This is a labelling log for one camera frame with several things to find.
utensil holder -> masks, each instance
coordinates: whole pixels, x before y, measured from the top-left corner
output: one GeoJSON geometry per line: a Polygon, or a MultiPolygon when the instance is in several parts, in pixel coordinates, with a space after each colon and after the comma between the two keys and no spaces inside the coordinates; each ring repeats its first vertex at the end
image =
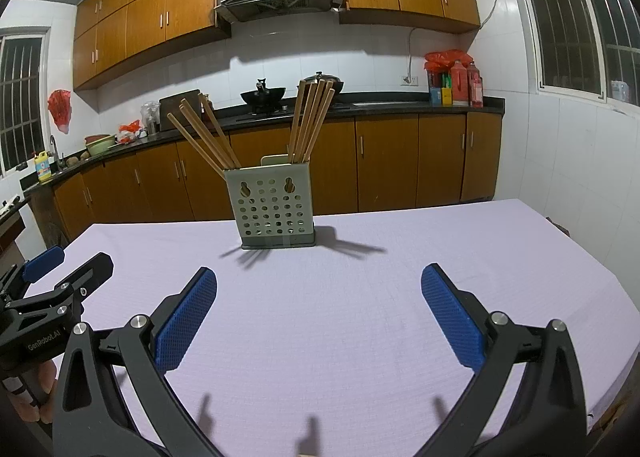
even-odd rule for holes
{"type": "Polygon", "coordinates": [[[242,249],[316,244],[309,165],[269,155],[261,166],[225,170],[242,249]]]}

wall socket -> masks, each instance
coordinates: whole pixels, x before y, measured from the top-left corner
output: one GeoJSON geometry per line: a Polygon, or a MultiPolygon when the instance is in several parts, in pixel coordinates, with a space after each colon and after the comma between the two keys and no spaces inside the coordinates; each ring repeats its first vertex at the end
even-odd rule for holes
{"type": "Polygon", "coordinates": [[[407,76],[400,76],[401,85],[405,85],[406,87],[417,87],[418,86],[418,76],[411,76],[411,81],[407,76]]]}

white tablecloth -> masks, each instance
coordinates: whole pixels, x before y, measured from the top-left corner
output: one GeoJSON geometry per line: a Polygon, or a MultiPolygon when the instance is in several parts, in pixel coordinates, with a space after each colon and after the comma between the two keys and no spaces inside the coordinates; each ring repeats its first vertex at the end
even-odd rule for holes
{"type": "MultiPolygon", "coordinates": [[[[113,328],[210,267],[218,297],[166,377],[228,457],[414,455],[472,376],[420,293],[431,262],[489,311],[567,323],[590,423],[638,353],[640,314],[616,277],[520,201],[316,217],[316,227],[316,247],[242,251],[235,222],[97,224],[31,294],[108,253],[113,277],[85,302],[83,320],[113,328]]],[[[158,441],[128,379],[123,390],[142,434],[158,441]]]]}

human hand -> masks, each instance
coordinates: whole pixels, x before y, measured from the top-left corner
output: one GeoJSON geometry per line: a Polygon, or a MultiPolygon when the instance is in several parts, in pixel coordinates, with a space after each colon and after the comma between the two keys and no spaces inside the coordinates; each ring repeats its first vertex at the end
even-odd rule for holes
{"type": "Polygon", "coordinates": [[[35,423],[42,421],[49,424],[53,421],[53,398],[56,395],[56,387],[58,380],[56,379],[56,364],[49,360],[41,363],[38,368],[38,380],[42,390],[49,394],[49,400],[46,405],[40,408],[32,407],[29,403],[17,395],[7,392],[9,400],[14,405],[15,411],[20,418],[27,423],[35,423]]]}

blue gripper pad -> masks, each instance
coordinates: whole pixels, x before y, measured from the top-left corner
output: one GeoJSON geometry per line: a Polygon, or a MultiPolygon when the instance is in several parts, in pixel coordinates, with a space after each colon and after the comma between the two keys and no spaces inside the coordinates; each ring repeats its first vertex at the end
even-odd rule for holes
{"type": "Polygon", "coordinates": [[[206,269],[156,335],[154,361],[160,372],[180,365],[207,312],[216,299],[216,275],[206,269]]]}
{"type": "Polygon", "coordinates": [[[477,373],[484,364],[484,338],[443,277],[428,265],[422,271],[422,295],[461,365],[477,373]]]}
{"type": "Polygon", "coordinates": [[[60,246],[53,246],[35,259],[25,262],[22,279],[28,283],[35,283],[64,261],[65,251],[60,246]]]}

